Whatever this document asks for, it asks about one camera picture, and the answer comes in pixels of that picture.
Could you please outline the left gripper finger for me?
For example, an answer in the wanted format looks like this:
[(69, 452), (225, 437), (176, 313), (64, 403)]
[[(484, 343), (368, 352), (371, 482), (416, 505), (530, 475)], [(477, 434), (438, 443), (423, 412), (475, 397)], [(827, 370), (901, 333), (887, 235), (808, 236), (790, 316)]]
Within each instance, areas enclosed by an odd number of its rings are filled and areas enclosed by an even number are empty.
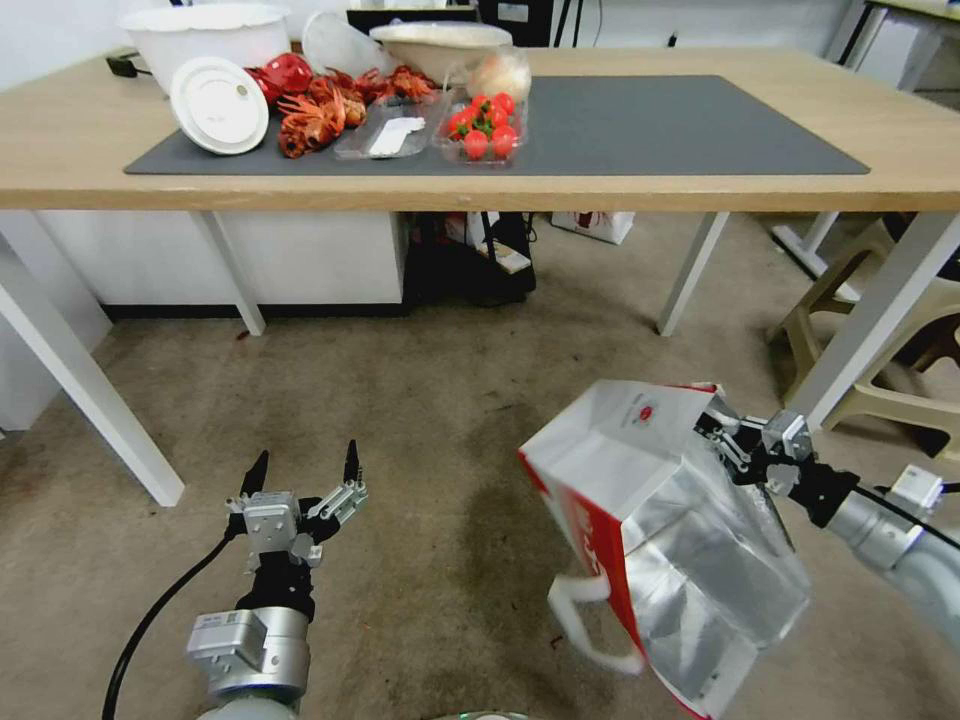
[(348, 443), (344, 460), (344, 473), (341, 484), (326, 498), (310, 506), (305, 514), (309, 521), (332, 521), (345, 524), (366, 501), (367, 485), (364, 481), (363, 467), (360, 462), (357, 441)]
[(225, 505), (230, 513), (242, 513), (248, 501), (261, 492), (266, 482), (270, 453), (263, 450), (253, 465), (246, 471), (235, 497), (227, 498)]

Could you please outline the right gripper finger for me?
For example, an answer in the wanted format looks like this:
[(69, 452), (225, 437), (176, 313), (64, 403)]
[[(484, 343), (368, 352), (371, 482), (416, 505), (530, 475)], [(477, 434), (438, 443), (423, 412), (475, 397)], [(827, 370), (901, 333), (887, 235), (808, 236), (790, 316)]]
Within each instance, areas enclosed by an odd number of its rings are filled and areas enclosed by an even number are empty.
[(715, 439), (714, 449), (724, 465), (730, 481), (736, 486), (758, 485), (759, 476), (752, 467), (752, 458), (733, 439)]
[(734, 438), (741, 426), (741, 417), (729, 407), (706, 407), (697, 419), (694, 431), (711, 442), (721, 442), (723, 437)]

